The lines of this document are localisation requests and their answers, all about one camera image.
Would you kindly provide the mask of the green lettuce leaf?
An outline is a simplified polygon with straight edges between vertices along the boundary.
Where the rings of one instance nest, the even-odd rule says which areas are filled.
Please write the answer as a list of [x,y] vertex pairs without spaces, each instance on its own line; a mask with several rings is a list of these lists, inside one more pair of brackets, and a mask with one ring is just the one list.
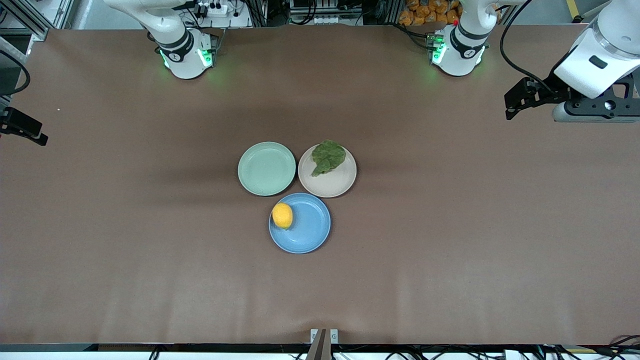
[[311,175],[318,177],[340,166],[346,159],[346,150],[338,142],[326,139],[313,149],[311,159],[316,164]]

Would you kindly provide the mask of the yellow lemon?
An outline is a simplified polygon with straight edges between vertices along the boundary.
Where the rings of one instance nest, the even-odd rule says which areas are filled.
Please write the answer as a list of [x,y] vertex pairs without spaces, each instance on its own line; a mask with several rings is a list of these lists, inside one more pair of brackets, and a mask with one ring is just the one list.
[[292,207],[285,202],[278,202],[271,212],[271,219],[274,225],[283,230],[288,230],[294,221],[294,212]]

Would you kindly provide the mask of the orange snack bag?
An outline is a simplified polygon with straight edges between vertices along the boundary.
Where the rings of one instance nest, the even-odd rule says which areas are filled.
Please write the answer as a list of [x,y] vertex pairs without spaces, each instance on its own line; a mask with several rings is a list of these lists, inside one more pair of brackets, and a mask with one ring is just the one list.
[[435,22],[456,25],[463,10],[459,0],[404,0],[397,22],[405,27]]

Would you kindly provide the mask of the beige round plate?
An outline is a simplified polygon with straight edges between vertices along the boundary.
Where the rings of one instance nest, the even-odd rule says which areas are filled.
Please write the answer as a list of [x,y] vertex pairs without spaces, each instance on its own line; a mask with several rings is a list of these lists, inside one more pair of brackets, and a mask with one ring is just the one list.
[[357,162],[349,150],[345,149],[345,160],[325,174],[313,176],[316,163],[313,161],[311,146],[302,155],[297,166],[298,179],[307,192],[318,198],[336,198],[345,194],[354,185],[357,177]]

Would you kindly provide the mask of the white power strip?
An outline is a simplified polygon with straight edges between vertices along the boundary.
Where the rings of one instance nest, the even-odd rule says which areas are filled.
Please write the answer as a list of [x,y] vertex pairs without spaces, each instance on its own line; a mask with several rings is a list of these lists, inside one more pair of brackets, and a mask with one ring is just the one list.
[[227,18],[232,13],[227,0],[193,0],[191,11],[197,19]]

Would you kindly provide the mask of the light green round plate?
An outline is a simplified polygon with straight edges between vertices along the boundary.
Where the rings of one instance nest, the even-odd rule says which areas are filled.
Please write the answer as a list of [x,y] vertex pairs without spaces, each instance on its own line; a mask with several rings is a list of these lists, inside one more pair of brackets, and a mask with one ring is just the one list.
[[240,184],[257,196],[274,196],[285,191],[297,173],[297,160],[284,145],[265,141],[250,146],[240,157]]

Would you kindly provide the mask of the blue round plate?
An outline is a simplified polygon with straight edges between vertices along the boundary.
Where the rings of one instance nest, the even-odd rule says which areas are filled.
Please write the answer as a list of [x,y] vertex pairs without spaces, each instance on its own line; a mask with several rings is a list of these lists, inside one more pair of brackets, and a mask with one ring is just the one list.
[[289,205],[293,214],[292,225],[287,230],[278,227],[273,217],[269,217],[269,234],[279,248],[293,255],[304,255],[325,243],[332,220],[322,200],[309,193],[292,193],[278,203]]

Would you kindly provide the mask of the metal table edge bracket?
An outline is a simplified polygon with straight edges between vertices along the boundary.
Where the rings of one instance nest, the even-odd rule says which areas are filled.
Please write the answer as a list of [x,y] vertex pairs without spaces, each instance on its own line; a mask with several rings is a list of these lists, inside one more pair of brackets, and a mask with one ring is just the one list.
[[333,346],[338,343],[338,329],[313,328],[310,330],[310,348],[304,360],[335,360]]

